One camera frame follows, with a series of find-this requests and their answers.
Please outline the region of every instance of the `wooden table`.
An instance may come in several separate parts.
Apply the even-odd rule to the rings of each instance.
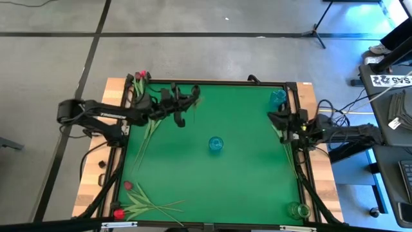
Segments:
[[[102,102],[106,104],[112,105],[120,105],[122,94],[124,91],[124,82],[125,78],[109,78],[106,83],[106,89],[103,94]],[[298,82],[297,83],[298,95],[299,95],[299,102],[301,108],[308,110],[308,116],[312,119],[315,115],[317,102],[315,99],[314,88],[311,83],[308,82]],[[293,102],[293,96],[291,95],[292,91],[289,90],[291,107],[295,110],[295,102]],[[108,124],[116,123],[115,119],[108,119],[108,118],[100,118],[100,120],[104,121]],[[96,145],[104,142],[104,137],[93,137],[91,140],[90,148],[95,147]],[[325,144],[320,144],[320,148],[327,151]],[[77,198],[75,201],[75,206],[73,209],[73,216],[77,216],[87,208],[87,206],[93,201],[93,199],[97,196],[101,187],[98,185],[98,178],[101,174],[105,174],[106,169],[100,168],[98,163],[100,161],[104,161],[108,163],[109,159],[109,152],[110,147],[103,146],[93,153],[90,153],[86,159],[84,165],[84,171],[82,180],[80,182],[79,191],[77,193]],[[117,165],[117,160],[120,155],[120,149],[117,149],[117,155],[115,157],[114,167]],[[339,203],[339,198],[337,195],[336,185],[332,173],[332,166],[330,164],[330,160],[326,154],[319,150],[314,150],[310,152],[310,162],[312,163],[312,173],[314,177],[315,189],[319,197],[325,203],[326,207],[333,213],[333,215],[343,222],[343,215],[341,211],[341,205]],[[303,171],[306,172],[306,168],[304,164],[302,164]],[[105,207],[103,211],[103,216],[109,215],[109,207],[110,202],[113,195],[113,188],[109,191],[106,201]],[[305,197],[306,203],[312,207],[312,201],[310,200],[310,195],[305,190]],[[312,213],[311,217],[309,218],[310,221],[314,222],[314,214]]]

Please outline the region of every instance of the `red flower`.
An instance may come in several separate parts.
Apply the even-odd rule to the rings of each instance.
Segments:
[[[116,220],[122,220],[122,219],[124,219],[124,217],[125,217],[125,213],[124,213],[124,210],[123,209],[116,209],[114,212],[113,212],[113,215],[115,216],[115,219]]]
[[[133,184],[130,182],[130,181],[125,181],[125,182],[123,182],[123,186],[124,186],[124,188],[126,189],[126,190],[131,190],[131,189],[133,189]]]

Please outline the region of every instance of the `concrete floor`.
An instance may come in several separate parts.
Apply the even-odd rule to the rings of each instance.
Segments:
[[[43,1],[17,1],[39,4]],[[0,4],[0,32],[95,32],[105,0],[60,0],[41,8]],[[321,33],[390,32],[405,14],[398,1],[334,3]],[[272,32],[307,31],[327,3],[321,0],[148,1],[111,3],[103,32]],[[0,224],[27,222],[59,137],[57,104],[73,97],[93,38],[0,37],[0,136],[25,145],[0,149]],[[376,40],[289,38],[101,38],[84,89],[84,99],[100,100],[108,77],[146,69],[154,78],[312,82],[317,99],[336,108],[354,100],[361,88],[348,86],[368,46]],[[370,106],[360,111],[371,112]],[[352,124],[372,122],[353,117]],[[75,128],[72,135],[81,133]],[[79,184],[80,157],[88,139],[70,139],[45,220],[71,215]],[[363,186],[338,186],[344,218],[354,226],[401,230],[393,215],[370,219],[364,208],[376,203]]]

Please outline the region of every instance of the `green glass cup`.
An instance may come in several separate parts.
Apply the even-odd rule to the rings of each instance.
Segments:
[[[310,208],[306,204],[291,202],[288,204],[289,217],[300,220],[310,217]]]

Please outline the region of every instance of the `green mat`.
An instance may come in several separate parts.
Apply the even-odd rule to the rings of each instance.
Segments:
[[[182,93],[191,87],[180,85]],[[174,206],[183,213],[167,211],[180,222],[302,225],[287,215],[287,204],[299,202],[297,181],[267,117],[270,94],[280,88],[200,88],[203,100],[195,114],[192,108],[182,114],[186,127],[178,128],[173,116],[164,119],[133,173],[145,127],[131,127],[122,183],[138,182],[156,205],[185,200]],[[213,136],[223,139],[220,154],[209,152]],[[123,185],[118,199],[131,204]],[[134,220],[172,221],[157,210]]]

